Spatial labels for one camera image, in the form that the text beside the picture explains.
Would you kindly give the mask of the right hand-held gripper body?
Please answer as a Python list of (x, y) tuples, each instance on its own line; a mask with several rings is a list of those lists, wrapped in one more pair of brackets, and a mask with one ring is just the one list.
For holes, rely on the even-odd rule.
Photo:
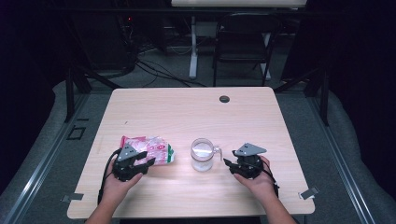
[(262, 160), (260, 154), (265, 153), (266, 149), (250, 143), (245, 143), (237, 150), (237, 168), (235, 173), (244, 178), (256, 178), (262, 172)]

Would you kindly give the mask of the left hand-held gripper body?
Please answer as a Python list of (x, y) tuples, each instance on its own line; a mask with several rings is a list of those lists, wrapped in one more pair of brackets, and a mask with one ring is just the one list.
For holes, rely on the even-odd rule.
[(129, 181), (136, 175), (134, 170), (134, 163), (137, 161), (135, 155), (138, 152), (134, 147), (129, 144), (125, 144), (118, 154), (117, 158), (113, 163), (112, 173), (114, 176), (122, 182)]

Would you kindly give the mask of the pink white plastic bag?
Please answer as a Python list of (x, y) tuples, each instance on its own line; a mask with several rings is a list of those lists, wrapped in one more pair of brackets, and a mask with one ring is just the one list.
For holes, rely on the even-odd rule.
[(120, 146), (125, 147), (126, 145), (130, 145), (137, 152), (147, 151), (148, 153), (145, 159), (136, 160), (135, 165), (147, 163), (152, 158), (155, 159), (155, 165), (165, 165), (174, 161), (175, 151), (160, 136), (123, 136)]

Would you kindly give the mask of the clear glass jar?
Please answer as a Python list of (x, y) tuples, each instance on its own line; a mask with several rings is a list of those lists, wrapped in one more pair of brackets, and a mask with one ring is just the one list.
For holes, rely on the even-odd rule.
[(222, 150), (206, 138), (197, 138), (191, 143), (191, 166), (197, 172), (207, 172), (213, 167), (216, 154), (222, 158)]

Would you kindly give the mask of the person's left hand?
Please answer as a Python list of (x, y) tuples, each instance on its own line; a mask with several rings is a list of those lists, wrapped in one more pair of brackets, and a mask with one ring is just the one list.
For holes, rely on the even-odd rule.
[(101, 203), (119, 205), (127, 195), (128, 191), (134, 185), (136, 185), (142, 177), (143, 175), (139, 173), (131, 180), (122, 182), (118, 180), (113, 174), (110, 174), (106, 178)]

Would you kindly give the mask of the person's right hand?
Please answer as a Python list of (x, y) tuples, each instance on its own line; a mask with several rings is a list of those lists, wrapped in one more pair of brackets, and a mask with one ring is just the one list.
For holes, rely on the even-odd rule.
[(256, 178), (246, 179), (239, 174), (234, 174), (233, 176), (242, 185), (247, 187), (262, 205), (267, 205), (277, 200), (277, 196), (274, 190), (274, 180), (266, 173), (270, 171), (270, 162), (264, 156), (261, 156), (261, 160), (263, 161), (264, 171)]

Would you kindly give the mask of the grey metal clip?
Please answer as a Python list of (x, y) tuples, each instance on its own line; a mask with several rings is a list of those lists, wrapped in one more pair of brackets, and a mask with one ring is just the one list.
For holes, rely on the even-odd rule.
[(81, 201), (83, 195), (81, 193), (71, 193), (69, 195), (64, 195), (61, 199), (64, 203), (71, 203), (72, 201)]
[(313, 188), (308, 189), (308, 190), (306, 190), (304, 192), (300, 192), (299, 193), (299, 197), (301, 199), (304, 199), (304, 200), (313, 199), (315, 197), (315, 195), (318, 194), (318, 193), (319, 193), (318, 188), (317, 187), (313, 187)]

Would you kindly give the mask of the black metal stand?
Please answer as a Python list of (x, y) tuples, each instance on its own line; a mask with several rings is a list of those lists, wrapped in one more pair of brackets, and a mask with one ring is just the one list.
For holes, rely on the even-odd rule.
[(72, 63), (65, 74), (66, 90), (66, 117), (65, 122), (69, 122), (75, 114), (75, 88), (83, 94), (89, 94), (92, 86), (88, 78), (93, 78), (111, 90), (119, 89), (120, 85), (113, 83), (105, 77), (80, 64)]
[(308, 80), (308, 83), (304, 88), (304, 95), (306, 97), (315, 97), (318, 91), (320, 91), (319, 117), (324, 125), (328, 126), (329, 79), (330, 76), (324, 68), (315, 68), (302, 76), (294, 78), (275, 88), (274, 92), (280, 93), (286, 91), (298, 83)]

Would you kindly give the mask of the black folding chair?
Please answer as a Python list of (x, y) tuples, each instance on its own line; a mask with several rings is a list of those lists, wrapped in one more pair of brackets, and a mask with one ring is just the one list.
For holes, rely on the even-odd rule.
[(216, 27), (212, 61), (213, 86), (217, 86), (218, 63), (264, 64), (262, 85), (265, 84), (272, 60), (275, 39), (282, 21), (263, 13), (232, 13), (221, 18)]

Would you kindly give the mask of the black equipment rack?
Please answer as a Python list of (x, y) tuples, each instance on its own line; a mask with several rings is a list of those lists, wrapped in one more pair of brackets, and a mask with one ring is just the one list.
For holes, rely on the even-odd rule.
[(115, 14), (85, 12), (73, 20), (94, 70), (134, 70), (135, 53), (128, 50)]

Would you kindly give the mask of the white desk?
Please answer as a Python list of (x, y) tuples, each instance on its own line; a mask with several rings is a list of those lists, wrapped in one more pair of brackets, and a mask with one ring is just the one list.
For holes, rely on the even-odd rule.
[[(304, 8), (308, 0), (171, 0), (172, 7), (182, 9), (207, 8)], [(191, 16), (191, 62), (189, 78), (197, 78), (198, 52), (196, 18)]]

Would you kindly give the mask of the aluminium floor rail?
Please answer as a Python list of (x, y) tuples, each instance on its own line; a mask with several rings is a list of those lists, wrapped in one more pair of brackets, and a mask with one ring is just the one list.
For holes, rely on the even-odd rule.
[(355, 181), (352, 173), (350, 172), (347, 161), (345, 160), (341, 148), (339, 147), (332, 133), (331, 127), (324, 123), (321, 115), (319, 114), (319, 105), (317, 100), (315, 98), (307, 98), (306, 101), (308, 102), (311, 110), (313, 111), (318, 125), (323, 132), (327, 143), (330, 146), (330, 154), (332, 156), (332, 160), (346, 189), (348, 198), (355, 208), (356, 214), (358, 215), (361, 224), (376, 224), (375, 219), (370, 209), (368, 208), (366, 201), (363, 198), (361, 189)]
[(0, 224), (82, 224), (67, 210), (96, 130), (91, 105), (89, 95), (80, 95), (74, 116), (64, 122), (64, 102), (56, 102), (21, 169), (0, 196)]

